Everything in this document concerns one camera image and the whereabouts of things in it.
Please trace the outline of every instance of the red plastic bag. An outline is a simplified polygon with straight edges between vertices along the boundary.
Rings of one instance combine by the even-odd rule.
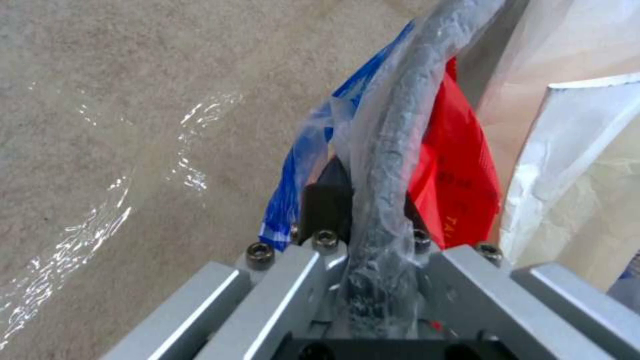
[[[456,83],[455,60],[436,96],[409,194],[441,249],[485,241],[500,208],[493,160]]]

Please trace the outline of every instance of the blue plastic bag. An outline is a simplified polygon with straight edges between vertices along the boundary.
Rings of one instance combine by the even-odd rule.
[[[284,250],[291,241],[291,226],[300,218],[300,198],[305,185],[315,182],[329,160],[335,128],[349,122],[360,104],[367,85],[394,48],[412,32],[414,21],[304,121],[302,129],[282,166],[280,183],[269,200],[258,237],[275,249]]]

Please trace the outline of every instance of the black screw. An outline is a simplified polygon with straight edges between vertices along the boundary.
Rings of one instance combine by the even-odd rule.
[[[265,243],[253,243],[246,248],[246,262],[254,270],[265,270],[271,266],[275,253],[273,247]]]
[[[299,360],[335,360],[330,347],[323,343],[311,343],[304,347],[298,356]]]
[[[415,253],[423,254],[429,250],[431,246],[431,237],[429,236],[429,233],[424,230],[414,229],[413,242],[415,244]]]
[[[502,251],[498,247],[490,243],[479,243],[476,245],[476,251],[494,265],[500,266]]]
[[[314,233],[312,241],[316,249],[334,249],[338,246],[338,234],[332,230],[319,230]]]

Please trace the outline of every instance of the gray floor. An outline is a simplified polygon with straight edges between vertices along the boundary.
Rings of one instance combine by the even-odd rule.
[[[432,2],[0,3],[0,357],[98,357],[235,259],[296,124]]]

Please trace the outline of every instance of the gray tube wrapped in plastic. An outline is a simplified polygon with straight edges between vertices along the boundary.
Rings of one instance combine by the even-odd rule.
[[[413,227],[404,200],[445,64],[504,0],[442,1],[376,73],[351,125],[355,194],[347,303],[357,337],[403,338],[415,323]]]

